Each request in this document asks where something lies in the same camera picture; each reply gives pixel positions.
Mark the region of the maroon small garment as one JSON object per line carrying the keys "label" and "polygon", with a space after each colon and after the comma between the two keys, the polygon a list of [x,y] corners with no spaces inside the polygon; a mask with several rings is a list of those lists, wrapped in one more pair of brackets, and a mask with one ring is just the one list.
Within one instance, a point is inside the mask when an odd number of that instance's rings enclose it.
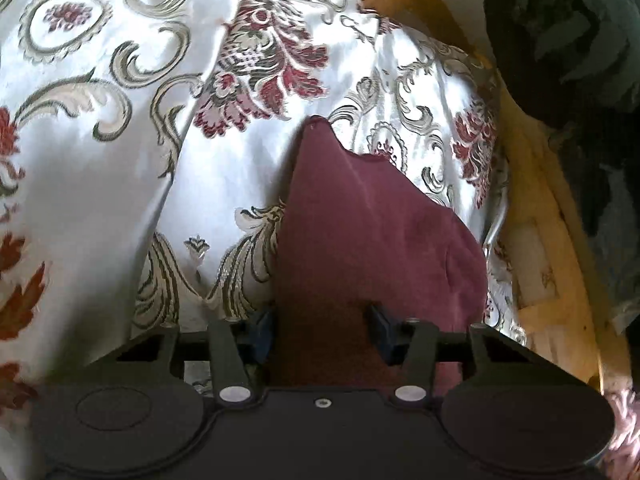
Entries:
{"label": "maroon small garment", "polygon": [[270,385],[398,386],[369,339],[370,304],[444,332],[483,317],[486,260],[471,231],[385,158],[345,150],[320,116],[302,130],[277,239]]}

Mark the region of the floral white bedspread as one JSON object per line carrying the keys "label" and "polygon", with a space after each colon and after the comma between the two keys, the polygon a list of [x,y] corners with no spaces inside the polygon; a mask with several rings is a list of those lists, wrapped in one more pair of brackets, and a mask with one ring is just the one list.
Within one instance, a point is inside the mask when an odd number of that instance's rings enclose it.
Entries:
{"label": "floral white bedspread", "polygon": [[2,477],[40,473],[46,378],[269,301],[311,115],[457,214],[522,339],[496,90],[442,0],[1,0]]}

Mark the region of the pink fuzzy sleeve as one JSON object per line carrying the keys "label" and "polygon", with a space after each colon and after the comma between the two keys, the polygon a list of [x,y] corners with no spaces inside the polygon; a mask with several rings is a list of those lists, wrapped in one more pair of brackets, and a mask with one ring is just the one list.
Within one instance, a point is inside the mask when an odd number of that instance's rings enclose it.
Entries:
{"label": "pink fuzzy sleeve", "polygon": [[610,391],[605,399],[615,416],[614,436],[603,459],[609,479],[639,478],[639,397],[634,390]]}

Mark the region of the black puffer jacket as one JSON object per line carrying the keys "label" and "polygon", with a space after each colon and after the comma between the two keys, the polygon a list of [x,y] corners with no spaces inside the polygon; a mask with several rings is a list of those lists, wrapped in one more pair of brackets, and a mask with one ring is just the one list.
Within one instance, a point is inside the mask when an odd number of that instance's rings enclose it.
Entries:
{"label": "black puffer jacket", "polygon": [[498,70],[550,130],[617,333],[639,317],[639,0],[484,0]]}

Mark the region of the wooden bed frame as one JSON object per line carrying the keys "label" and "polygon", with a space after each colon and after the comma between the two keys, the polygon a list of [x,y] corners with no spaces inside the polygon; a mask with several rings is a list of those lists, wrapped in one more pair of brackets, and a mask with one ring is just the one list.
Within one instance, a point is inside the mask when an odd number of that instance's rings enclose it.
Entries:
{"label": "wooden bed frame", "polygon": [[[483,0],[364,0],[483,60],[491,57]],[[500,91],[499,138],[510,165],[501,239],[513,264],[518,320],[542,356],[601,392],[632,386],[627,339],[608,314],[587,237],[548,130]]]}

